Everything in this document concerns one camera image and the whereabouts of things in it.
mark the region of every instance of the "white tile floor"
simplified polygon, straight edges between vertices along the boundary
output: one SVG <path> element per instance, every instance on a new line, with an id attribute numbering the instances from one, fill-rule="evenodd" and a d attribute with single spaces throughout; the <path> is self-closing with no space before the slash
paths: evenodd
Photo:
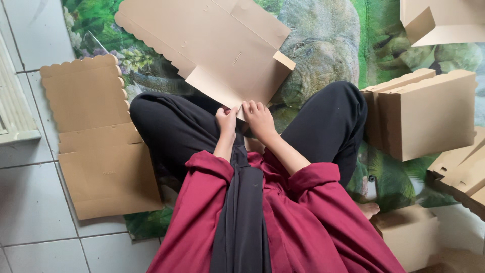
<path id="1" fill-rule="evenodd" d="M 57 162 L 38 70 L 74 59 L 61 0 L 1 2 L 0 32 L 42 138 L 0 146 L 0 273 L 145 272 L 159 239 L 132 243 L 121 216 L 77 220 Z M 484 222 L 461 205 L 433 211 L 443 245 L 483 254 Z"/>

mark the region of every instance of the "maroon top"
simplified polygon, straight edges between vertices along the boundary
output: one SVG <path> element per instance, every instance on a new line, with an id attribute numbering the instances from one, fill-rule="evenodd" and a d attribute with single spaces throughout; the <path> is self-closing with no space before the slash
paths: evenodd
<path id="1" fill-rule="evenodd" d="M 278 159 L 248 153 L 263 171 L 263 213 L 273 273 L 403 273 L 392 252 L 352 201 L 333 163 L 313 163 L 289 176 Z M 147 273 L 209 272 L 214 234 L 231 165 L 194 154 L 162 245 Z"/>

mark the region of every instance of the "floor mat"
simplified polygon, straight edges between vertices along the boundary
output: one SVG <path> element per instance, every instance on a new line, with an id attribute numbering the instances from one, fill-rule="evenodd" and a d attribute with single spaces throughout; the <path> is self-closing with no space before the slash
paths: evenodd
<path id="1" fill-rule="evenodd" d="M 200 95 L 162 55 L 114 22 L 121 0 L 63 0 L 65 21 L 78 58 L 111 53 L 118 57 L 129 101 L 145 91 Z M 476 71 L 475 124 L 485 126 L 485 44 L 410 47 L 399 21 L 399 0 L 256 0 L 292 29 L 281 51 L 296 63 L 294 72 L 271 100 L 275 125 L 282 132 L 313 93 L 334 81 L 359 88 L 376 85 L 418 68 L 438 74 L 453 69 Z M 359 202 L 376 201 L 382 211 L 421 204 L 454 204 L 451 196 L 424 184 L 425 170 L 437 157 L 399 162 L 368 147 L 359 149 L 357 168 L 347 187 Z M 162 186 L 180 185 L 159 172 Z M 167 193 L 167 202 L 176 194 Z M 172 209 L 126 215 L 133 239 L 164 236 Z"/>

